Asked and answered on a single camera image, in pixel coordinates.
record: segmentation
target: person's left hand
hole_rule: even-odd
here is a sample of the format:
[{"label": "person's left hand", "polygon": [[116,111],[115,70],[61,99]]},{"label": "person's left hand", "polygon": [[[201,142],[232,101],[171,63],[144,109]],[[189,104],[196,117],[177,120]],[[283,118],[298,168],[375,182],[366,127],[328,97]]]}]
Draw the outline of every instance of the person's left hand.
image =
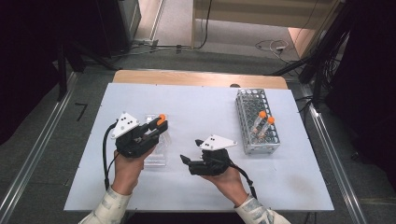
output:
[{"label": "person's left hand", "polygon": [[201,175],[201,177],[212,182],[226,198],[235,204],[235,207],[239,207],[248,197],[242,185],[241,175],[233,167],[228,167],[221,175]]},{"label": "person's left hand", "polygon": [[114,151],[116,177],[114,178],[113,188],[118,194],[130,195],[137,185],[137,178],[144,168],[145,158],[151,154],[155,147],[143,154],[139,158],[125,158],[121,154],[118,155],[117,150]]}]

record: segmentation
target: sleeve cuff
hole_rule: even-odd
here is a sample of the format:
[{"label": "sleeve cuff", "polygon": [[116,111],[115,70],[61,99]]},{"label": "sleeve cuff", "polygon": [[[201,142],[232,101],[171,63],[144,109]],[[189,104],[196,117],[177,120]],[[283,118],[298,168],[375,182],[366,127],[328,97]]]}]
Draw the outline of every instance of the sleeve cuff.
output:
[{"label": "sleeve cuff", "polygon": [[121,195],[114,191],[111,187],[108,188],[103,200],[98,204],[93,211],[94,215],[109,220],[109,223],[120,221],[125,213],[126,206],[131,200],[132,194]]},{"label": "sleeve cuff", "polygon": [[241,206],[235,208],[235,212],[247,224],[290,224],[280,214],[265,209],[253,196],[249,195]]}]

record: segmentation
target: transparent box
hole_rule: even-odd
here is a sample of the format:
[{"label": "transparent box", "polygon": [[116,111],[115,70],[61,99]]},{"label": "transparent box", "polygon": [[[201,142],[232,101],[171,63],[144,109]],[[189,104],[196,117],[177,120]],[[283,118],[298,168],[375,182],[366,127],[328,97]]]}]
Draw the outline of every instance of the transparent box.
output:
[{"label": "transparent box", "polygon": [[250,132],[254,120],[260,111],[272,117],[264,89],[240,89],[235,99],[239,123],[242,132],[245,154],[272,154],[280,146],[275,123],[265,132],[264,138],[258,138]]},{"label": "transparent box", "polygon": [[[148,114],[146,115],[146,123],[158,118],[159,114]],[[166,165],[166,149],[171,145],[172,141],[168,131],[160,134],[159,143],[155,147],[154,151],[146,157],[146,167],[161,167]]]}]

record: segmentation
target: orange cap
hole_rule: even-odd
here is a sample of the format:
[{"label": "orange cap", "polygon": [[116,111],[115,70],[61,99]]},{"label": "orange cap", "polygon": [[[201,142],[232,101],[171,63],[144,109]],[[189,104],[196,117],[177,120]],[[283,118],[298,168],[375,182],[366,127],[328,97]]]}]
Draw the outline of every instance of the orange cap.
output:
[{"label": "orange cap", "polygon": [[267,122],[268,122],[269,124],[273,124],[273,123],[275,122],[274,117],[269,117],[268,120],[267,120]]},{"label": "orange cap", "polygon": [[263,118],[265,118],[265,116],[267,116],[267,113],[265,113],[265,111],[263,111],[263,110],[260,111],[259,117],[263,119]]},{"label": "orange cap", "polygon": [[160,119],[157,121],[157,125],[160,125],[165,121],[165,114],[161,114],[158,118]]}]

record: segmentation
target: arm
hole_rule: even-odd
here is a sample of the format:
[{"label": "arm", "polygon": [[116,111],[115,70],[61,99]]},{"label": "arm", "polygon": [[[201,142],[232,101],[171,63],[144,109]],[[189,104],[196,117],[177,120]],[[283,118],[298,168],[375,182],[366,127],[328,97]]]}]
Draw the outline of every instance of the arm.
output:
[{"label": "arm", "polygon": [[154,148],[139,158],[125,158],[115,151],[116,173],[113,185],[107,190],[98,206],[79,224],[120,223],[137,185],[137,178],[143,170],[144,160],[153,150]]},{"label": "arm", "polygon": [[247,224],[290,224],[278,213],[265,209],[257,199],[248,195],[237,170],[229,167],[222,175],[202,176],[212,182],[235,205],[236,213]]}]

